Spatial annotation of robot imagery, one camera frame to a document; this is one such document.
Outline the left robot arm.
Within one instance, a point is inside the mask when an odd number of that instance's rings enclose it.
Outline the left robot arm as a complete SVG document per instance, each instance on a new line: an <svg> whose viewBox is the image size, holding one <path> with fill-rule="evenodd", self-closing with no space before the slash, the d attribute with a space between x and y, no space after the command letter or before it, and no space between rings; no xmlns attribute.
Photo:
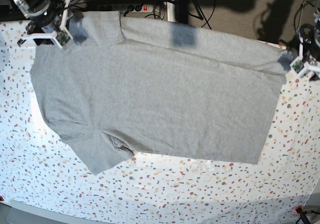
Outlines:
<svg viewBox="0 0 320 224"><path fill-rule="evenodd" d="M302 24L301 19L305 7L314 9L314 24ZM320 78L320 0L304 0L294 16L294 30L298 40L297 57L291 62L290 68L301 79L308 73Z"/></svg>

